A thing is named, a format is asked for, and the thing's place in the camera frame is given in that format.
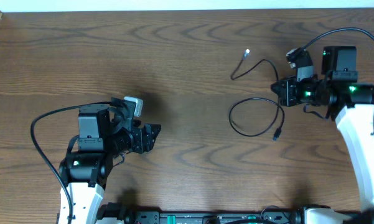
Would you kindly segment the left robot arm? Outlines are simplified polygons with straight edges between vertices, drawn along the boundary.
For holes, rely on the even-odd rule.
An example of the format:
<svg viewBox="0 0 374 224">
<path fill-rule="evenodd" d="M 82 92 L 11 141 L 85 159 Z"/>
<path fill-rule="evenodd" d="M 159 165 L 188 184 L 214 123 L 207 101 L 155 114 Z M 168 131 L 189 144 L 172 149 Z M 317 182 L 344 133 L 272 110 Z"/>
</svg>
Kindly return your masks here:
<svg viewBox="0 0 374 224">
<path fill-rule="evenodd" d="M 127 152 L 153 149 L 159 124 L 141 124 L 134 118 L 136 104 L 90 104 L 79 109 L 79 134 L 70 140 L 60 163 L 59 223 L 134 223 L 135 215 L 117 203 L 102 204 L 114 159 Z"/>
</svg>

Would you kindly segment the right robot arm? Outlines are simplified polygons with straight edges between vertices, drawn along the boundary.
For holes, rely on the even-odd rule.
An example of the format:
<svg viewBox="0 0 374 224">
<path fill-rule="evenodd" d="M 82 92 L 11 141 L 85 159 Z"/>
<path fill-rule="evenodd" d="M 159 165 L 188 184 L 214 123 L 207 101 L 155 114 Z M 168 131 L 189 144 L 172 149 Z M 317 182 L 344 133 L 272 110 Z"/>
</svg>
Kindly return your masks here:
<svg viewBox="0 0 374 224">
<path fill-rule="evenodd" d="M 360 214 L 350 217 L 329 207 L 309 205 L 292 212 L 291 223 L 374 223 L 374 85 L 358 83 L 357 49 L 324 47 L 321 73 L 314 73 L 308 51 L 286 55 L 296 75 L 271 85 L 282 106 L 326 106 L 348 149 L 359 189 Z"/>
</svg>

